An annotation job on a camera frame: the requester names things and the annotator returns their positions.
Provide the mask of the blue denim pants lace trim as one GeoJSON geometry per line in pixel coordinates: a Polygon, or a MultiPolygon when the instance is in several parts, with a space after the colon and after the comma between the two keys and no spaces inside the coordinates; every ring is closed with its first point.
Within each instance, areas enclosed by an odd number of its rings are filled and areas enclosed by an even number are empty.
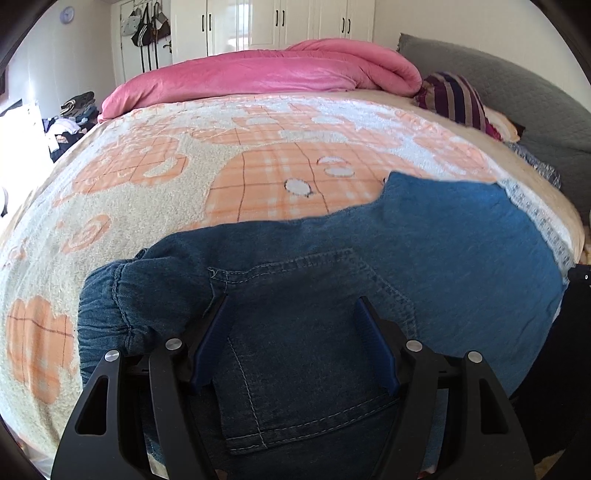
{"type": "Polygon", "coordinates": [[[197,424],[231,479],[366,479],[398,402],[353,324],[366,297],[436,352],[476,350],[507,392],[538,356],[568,266],[495,184],[392,173],[379,198],[317,218],[170,235],[92,272],[80,294],[80,372],[141,355],[228,297],[197,424]]]}

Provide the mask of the peach white fleece blanket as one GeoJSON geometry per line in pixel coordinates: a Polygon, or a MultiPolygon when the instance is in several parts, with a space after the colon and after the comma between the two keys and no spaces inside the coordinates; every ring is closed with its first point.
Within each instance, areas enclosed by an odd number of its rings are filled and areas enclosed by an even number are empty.
{"type": "Polygon", "coordinates": [[[321,216],[375,200],[389,174],[497,184],[559,265],[554,212],[486,153],[413,112],[341,94],[243,95],[137,109],[94,127],[1,237],[1,416],[52,459],[81,391],[87,275],[183,230],[321,216]]]}

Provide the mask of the grey quilted headboard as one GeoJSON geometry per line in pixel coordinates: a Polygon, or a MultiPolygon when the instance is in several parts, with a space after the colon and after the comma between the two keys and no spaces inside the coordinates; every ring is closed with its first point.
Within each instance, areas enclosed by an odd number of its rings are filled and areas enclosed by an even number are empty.
{"type": "Polygon", "coordinates": [[[561,175],[562,192],[590,223],[590,112],[541,76],[500,57],[403,33],[398,51],[427,76],[464,76],[484,104],[525,128],[521,143],[561,175]]]}

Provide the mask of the pile of clothes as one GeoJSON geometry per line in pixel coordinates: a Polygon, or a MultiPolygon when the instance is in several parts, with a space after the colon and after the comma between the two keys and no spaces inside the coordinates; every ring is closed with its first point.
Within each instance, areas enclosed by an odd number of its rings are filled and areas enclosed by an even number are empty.
{"type": "Polygon", "coordinates": [[[87,91],[64,102],[58,115],[42,120],[53,163],[97,124],[98,115],[95,94],[87,91]]]}

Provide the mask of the striped purple pillow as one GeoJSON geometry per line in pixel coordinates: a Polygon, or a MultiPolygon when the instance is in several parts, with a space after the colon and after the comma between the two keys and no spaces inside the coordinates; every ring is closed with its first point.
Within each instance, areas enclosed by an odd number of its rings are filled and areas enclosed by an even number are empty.
{"type": "Polygon", "coordinates": [[[416,106],[457,124],[479,130],[496,140],[502,139],[487,118],[480,95],[461,75],[432,73],[423,80],[413,101],[416,106]]]}

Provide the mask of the pink comforter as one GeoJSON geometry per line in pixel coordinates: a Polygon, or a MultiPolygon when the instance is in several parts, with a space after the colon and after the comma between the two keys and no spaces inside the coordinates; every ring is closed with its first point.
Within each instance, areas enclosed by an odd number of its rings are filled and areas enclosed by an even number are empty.
{"type": "Polygon", "coordinates": [[[419,69],[389,48],[345,38],[305,40],[283,50],[229,52],[140,74],[103,101],[100,120],[228,95],[382,90],[412,97],[421,85],[419,69]]]}

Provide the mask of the hanging bags on door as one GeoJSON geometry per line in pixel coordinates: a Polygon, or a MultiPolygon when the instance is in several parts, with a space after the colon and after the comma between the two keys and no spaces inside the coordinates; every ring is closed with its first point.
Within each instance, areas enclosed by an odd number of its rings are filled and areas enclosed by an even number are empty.
{"type": "Polygon", "coordinates": [[[169,10],[169,1],[125,1],[119,6],[125,80],[172,63],[169,10]]]}

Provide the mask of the white wardrobe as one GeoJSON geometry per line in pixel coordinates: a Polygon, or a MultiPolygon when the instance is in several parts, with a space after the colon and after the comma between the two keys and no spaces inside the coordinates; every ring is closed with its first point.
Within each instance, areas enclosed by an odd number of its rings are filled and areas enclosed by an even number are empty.
{"type": "MultiPolygon", "coordinates": [[[[124,83],[119,6],[111,6],[115,82],[124,83]]],[[[374,37],[374,1],[169,1],[172,64],[252,49],[283,49],[310,39],[374,37]]]]}

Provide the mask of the purple wall clock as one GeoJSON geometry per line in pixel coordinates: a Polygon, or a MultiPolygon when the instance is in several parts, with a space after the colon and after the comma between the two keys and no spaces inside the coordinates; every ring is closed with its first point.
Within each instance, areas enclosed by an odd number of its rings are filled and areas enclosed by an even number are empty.
{"type": "Polygon", "coordinates": [[[75,18],[75,9],[73,6],[67,6],[60,12],[60,22],[63,25],[70,24],[75,18]]]}

